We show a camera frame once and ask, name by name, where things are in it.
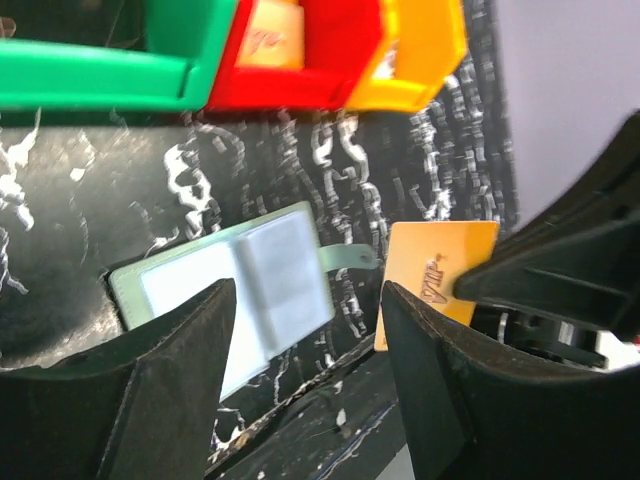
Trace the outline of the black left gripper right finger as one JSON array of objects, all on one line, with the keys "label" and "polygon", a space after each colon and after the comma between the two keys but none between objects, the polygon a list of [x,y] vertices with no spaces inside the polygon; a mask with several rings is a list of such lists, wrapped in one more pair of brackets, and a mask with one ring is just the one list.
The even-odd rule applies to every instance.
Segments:
[{"label": "black left gripper right finger", "polygon": [[503,345],[386,282],[381,308],[418,479],[635,479],[639,370]]}]

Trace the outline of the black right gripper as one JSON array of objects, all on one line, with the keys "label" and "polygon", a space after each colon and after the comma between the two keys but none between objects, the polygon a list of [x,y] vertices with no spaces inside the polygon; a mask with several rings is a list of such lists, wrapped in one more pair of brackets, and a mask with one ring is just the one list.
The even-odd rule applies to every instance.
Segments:
[{"label": "black right gripper", "polygon": [[454,295],[516,310],[474,311],[470,327],[501,344],[604,369],[598,334],[584,328],[639,328],[639,114],[559,199],[460,275]]}]

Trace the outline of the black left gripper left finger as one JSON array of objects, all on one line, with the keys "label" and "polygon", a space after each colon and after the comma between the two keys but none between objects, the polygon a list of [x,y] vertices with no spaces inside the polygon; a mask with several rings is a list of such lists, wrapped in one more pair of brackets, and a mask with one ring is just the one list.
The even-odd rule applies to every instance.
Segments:
[{"label": "black left gripper left finger", "polygon": [[1,375],[5,479],[201,479],[219,368],[197,345],[210,305],[129,331],[48,368]]}]

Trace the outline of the gold VIP credit card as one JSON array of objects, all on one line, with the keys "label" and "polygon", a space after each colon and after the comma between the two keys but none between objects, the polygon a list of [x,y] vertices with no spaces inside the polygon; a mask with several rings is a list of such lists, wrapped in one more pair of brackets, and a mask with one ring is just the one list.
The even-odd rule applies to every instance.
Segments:
[{"label": "gold VIP credit card", "polygon": [[454,282],[490,258],[499,230],[495,221],[396,222],[391,227],[383,280],[401,285],[468,326],[475,304],[454,297]]}]

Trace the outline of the green card holder wallet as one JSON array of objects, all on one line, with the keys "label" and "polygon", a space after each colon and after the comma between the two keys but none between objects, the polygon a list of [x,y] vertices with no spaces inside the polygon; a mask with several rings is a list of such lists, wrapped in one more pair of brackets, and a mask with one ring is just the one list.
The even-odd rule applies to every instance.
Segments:
[{"label": "green card holder wallet", "polygon": [[231,278],[217,280],[206,286],[201,291],[195,293],[191,298],[183,301],[172,310],[158,317],[154,317],[150,309],[149,301],[142,289],[141,275],[142,273],[161,264],[165,264],[171,260],[176,260],[183,255],[194,253],[217,242],[228,240],[233,236],[244,233],[253,227],[259,226],[277,216],[294,210],[303,210],[307,212],[317,233],[319,260],[322,270],[326,275],[328,300],[329,305],[333,310],[333,316],[330,319],[332,320],[335,316],[335,308],[333,306],[329,285],[329,274],[332,272],[344,273],[351,269],[373,270],[378,266],[379,261],[373,248],[367,244],[356,243],[354,241],[349,241],[348,243],[334,243],[330,245],[321,244],[320,234],[315,225],[310,204],[307,202],[299,202],[267,215],[205,235],[183,245],[171,247],[161,253],[151,254],[138,261],[115,269],[108,277],[108,285],[113,294],[115,303],[119,307],[124,329],[127,331],[144,330],[153,323],[164,322],[166,321],[168,314],[179,312],[186,308],[188,303],[201,302],[204,305],[210,305],[214,308],[217,314],[221,315],[222,318],[219,321],[212,320],[209,327],[201,333],[196,343],[198,347],[202,349],[203,354],[211,359],[212,365],[218,367],[220,370],[215,377],[217,382],[216,396],[220,400],[226,400],[242,388],[246,387],[250,380],[246,385],[240,387],[229,397],[223,398],[221,396],[236,313],[236,286],[234,280]]}]

